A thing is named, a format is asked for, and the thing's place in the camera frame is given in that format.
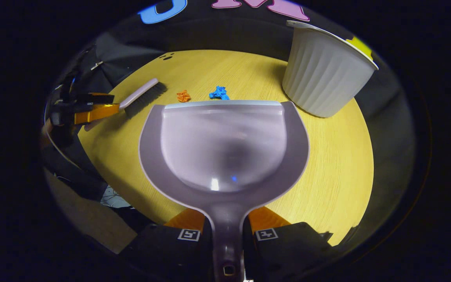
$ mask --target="pink letter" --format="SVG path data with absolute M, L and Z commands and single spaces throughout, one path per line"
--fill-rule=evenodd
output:
M 258 8 L 262 6 L 267 0 L 243 0 L 245 1 L 250 7 L 252 8 Z
M 297 20 L 309 21 L 309 17 L 304 14 L 301 6 L 287 0 L 272 0 L 272 5 L 269 5 L 267 9 L 278 14 L 296 18 Z
M 211 5 L 216 9 L 235 8 L 241 6 L 241 3 L 235 0 L 217 0 Z

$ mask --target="dustpan handle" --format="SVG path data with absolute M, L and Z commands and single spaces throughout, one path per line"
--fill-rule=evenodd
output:
M 216 211 L 211 219 L 215 282 L 242 282 L 245 277 L 242 264 L 245 213 L 236 211 L 234 214 Z

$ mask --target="blue letter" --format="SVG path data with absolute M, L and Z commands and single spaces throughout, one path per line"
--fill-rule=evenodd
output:
M 147 25 L 162 22 L 180 13 L 188 5 L 187 0 L 171 0 L 171 2 L 173 7 L 170 10 L 165 11 L 163 14 L 158 14 L 156 12 L 156 5 L 150 6 L 138 12 L 142 22 Z

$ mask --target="yellow sticker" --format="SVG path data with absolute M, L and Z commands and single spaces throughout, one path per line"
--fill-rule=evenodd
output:
M 352 40 L 346 39 L 347 42 L 351 43 L 352 46 L 358 48 L 361 52 L 363 52 L 367 57 L 369 57 L 372 61 L 372 49 L 366 46 L 360 39 L 354 37 Z

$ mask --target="dark background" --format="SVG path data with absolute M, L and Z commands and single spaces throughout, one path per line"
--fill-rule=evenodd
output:
M 0 2 L 0 280 L 143 280 L 59 212 L 37 141 L 43 93 L 68 59 L 149 4 Z M 304 4 L 395 58 L 388 62 L 397 72 L 408 70 L 433 126 L 431 171 L 417 204 L 392 236 L 332 280 L 451 280 L 451 2 Z

